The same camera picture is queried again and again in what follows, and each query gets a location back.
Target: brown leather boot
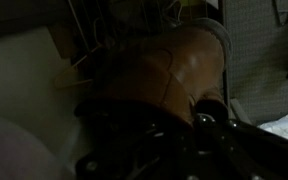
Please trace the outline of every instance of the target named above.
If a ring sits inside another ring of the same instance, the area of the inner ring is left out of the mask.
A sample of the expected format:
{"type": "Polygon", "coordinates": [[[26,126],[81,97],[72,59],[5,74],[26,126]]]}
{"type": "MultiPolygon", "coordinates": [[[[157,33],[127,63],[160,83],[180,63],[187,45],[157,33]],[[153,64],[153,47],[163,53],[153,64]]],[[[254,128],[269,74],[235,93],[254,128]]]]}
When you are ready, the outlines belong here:
{"type": "Polygon", "coordinates": [[[142,102],[191,125],[192,107],[217,87],[230,51],[219,23],[194,21],[120,53],[95,79],[91,99],[142,102]]]}

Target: boot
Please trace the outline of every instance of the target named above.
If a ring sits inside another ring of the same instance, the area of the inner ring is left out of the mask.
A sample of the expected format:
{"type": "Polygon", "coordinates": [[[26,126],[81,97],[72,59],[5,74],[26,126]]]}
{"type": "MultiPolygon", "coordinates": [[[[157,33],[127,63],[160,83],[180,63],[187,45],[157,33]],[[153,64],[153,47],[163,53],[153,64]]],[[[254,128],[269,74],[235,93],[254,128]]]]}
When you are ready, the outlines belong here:
{"type": "MultiPolygon", "coordinates": [[[[141,102],[192,126],[192,107],[217,87],[230,54],[224,27],[199,19],[120,53],[95,79],[90,100],[141,102]]],[[[87,113],[84,105],[77,115],[87,113]]]]}

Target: leather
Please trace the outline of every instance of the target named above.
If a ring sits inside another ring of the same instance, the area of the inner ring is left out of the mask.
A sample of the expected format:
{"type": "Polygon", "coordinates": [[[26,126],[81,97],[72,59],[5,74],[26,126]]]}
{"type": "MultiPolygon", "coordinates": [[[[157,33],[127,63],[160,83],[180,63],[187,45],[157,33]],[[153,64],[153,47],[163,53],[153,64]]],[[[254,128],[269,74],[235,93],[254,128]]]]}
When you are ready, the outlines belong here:
{"type": "Polygon", "coordinates": [[[218,37],[183,26],[120,53],[95,79],[91,99],[143,102],[191,126],[192,107],[202,97],[222,103],[221,96],[204,94],[217,87],[223,69],[218,37]]]}

